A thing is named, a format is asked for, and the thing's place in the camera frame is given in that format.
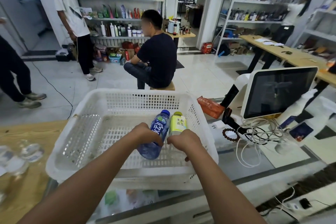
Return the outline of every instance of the doorway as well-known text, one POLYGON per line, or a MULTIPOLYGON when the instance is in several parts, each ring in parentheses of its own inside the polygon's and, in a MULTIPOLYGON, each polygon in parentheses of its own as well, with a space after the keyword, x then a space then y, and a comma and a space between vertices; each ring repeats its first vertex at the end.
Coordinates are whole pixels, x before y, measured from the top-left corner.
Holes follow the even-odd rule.
POLYGON ((196 37, 185 37, 179 41, 178 53, 200 52, 196 48, 200 24, 203 16, 205 0, 178 0, 177 17, 181 18, 181 26, 190 28, 196 37))
POLYGON ((55 57, 60 45, 40 0, 0 0, 0 5, 2 16, 6 18, 4 29, 15 39, 7 41, 22 48, 18 54, 23 60, 37 61, 48 55, 55 57))

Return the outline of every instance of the man sitting on stool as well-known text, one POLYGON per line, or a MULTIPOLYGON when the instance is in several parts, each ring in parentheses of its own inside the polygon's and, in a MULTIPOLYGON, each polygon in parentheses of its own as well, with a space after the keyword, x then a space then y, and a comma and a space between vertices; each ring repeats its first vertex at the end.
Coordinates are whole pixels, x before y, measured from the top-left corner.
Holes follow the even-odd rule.
POLYGON ((124 69, 138 79, 138 90, 144 90, 145 83, 156 89, 168 87, 174 77, 177 48, 173 39, 162 32, 162 21, 162 16, 155 10, 142 14, 141 28, 150 39, 131 62, 124 65, 124 69))

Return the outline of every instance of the person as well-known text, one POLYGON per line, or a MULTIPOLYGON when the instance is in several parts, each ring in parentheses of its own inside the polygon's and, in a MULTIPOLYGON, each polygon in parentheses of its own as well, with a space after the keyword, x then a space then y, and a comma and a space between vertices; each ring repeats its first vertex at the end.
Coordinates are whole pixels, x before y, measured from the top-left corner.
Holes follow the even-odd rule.
POLYGON ((90 31, 79 10, 77 0, 54 0, 56 11, 65 26, 71 40, 77 45, 78 61, 82 71, 89 81, 95 77, 91 73, 100 73, 103 70, 93 65, 93 44, 90 31))
POLYGON ((177 48, 173 39, 161 30, 162 21, 162 16, 155 10, 146 10, 141 16, 142 31, 150 39, 131 62, 124 65, 124 69, 137 78, 138 90, 144 90, 145 84, 156 89, 165 88, 174 77, 177 48))
MULTIPOLYGON (((103 154, 63 182, 17 224, 86 223, 128 156, 139 144, 150 142, 163 145, 158 134, 151 131, 146 123, 137 125, 103 154)), ((208 154, 195 133, 186 129, 178 136, 168 137, 167 142, 185 152, 186 161, 191 161, 215 223, 266 224, 254 206, 208 154)))
MULTIPOLYGON (((0 24, 5 24, 5 19, 0 19, 0 24)), ((0 88, 20 108, 36 108, 41 103, 38 100, 45 99, 46 94, 36 94, 31 90, 30 70, 11 45, 0 36, 0 52, 2 64, 2 77, 0 88), (16 74, 16 81, 20 91, 14 84, 12 72, 16 74)))
MULTIPOLYGON (((295 23, 298 18, 300 18, 305 11, 308 9, 311 0, 298 0, 297 3, 290 3, 287 5, 288 14, 283 19, 281 26, 274 33, 274 36, 271 40, 286 44, 289 37, 292 35, 295 23)), ((264 57, 261 59, 264 61, 264 65, 262 69, 269 69, 273 61, 275 61, 276 56, 271 53, 266 53, 264 57)))

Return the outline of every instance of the wooden tabletop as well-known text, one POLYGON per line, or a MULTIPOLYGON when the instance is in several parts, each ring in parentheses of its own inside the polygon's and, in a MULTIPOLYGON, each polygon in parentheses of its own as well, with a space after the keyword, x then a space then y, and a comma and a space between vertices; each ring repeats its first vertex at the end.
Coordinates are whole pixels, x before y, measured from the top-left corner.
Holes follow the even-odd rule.
POLYGON ((183 37, 195 37, 196 36, 193 32, 191 32, 190 34, 185 34, 185 35, 180 35, 180 34, 173 35, 168 32, 165 32, 165 34, 170 35, 172 38, 183 38, 183 37))
POLYGON ((317 72, 317 78, 329 83, 330 85, 336 87, 336 74, 332 74, 329 72, 325 72, 324 70, 327 68, 326 61, 320 60, 313 55, 310 54, 309 59, 290 59, 287 61, 293 66, 317 66, 319 71, 317 72))
POLYGON ((0 127, 0 145, 19 151, 20 140, 39 143, 44 148, 43 157, 30 163, 28 170, 20 176, 5 174, 0 177, 0 191, 6 194, 0 205, 0 224, 14 224, 41 201, 49 177, 45 164, 54 144, 65 127, 67 120, 0 127))
POLYGON ((301 52, 298 49, 293 49, 288 46, 273 46, 273 45, 264 45, 263 43, 259 43, 256 40, 259 38, 264 38, 260 35, 240 35, 239 38, 244 39, 245 41, 249 42, 250 44, 255 45, 269 53, 274 54, 281 59, 288 61, 290 59, 308 59, 311 57, 309 53, 301 52))

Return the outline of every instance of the black hair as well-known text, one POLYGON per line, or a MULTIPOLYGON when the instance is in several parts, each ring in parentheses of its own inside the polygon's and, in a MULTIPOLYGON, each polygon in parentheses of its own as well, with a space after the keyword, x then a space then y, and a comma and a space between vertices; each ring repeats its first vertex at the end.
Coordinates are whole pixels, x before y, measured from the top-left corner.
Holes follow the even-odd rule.
POLYGON ((143 12, 141 19, 146 19, 151 22, 156 30, 162 28, 162 16, 156 10, 146 10, 143 12))
POLYGON ((308 7, 310 5, 310 2, 312 0, 305 0, 305 1, 306 1, 306 3, 304 5, 304 7, 302 8, 301 12, 299 13, 298 17, 301 17, 305 13, 305 11, 308 9, 308 7))

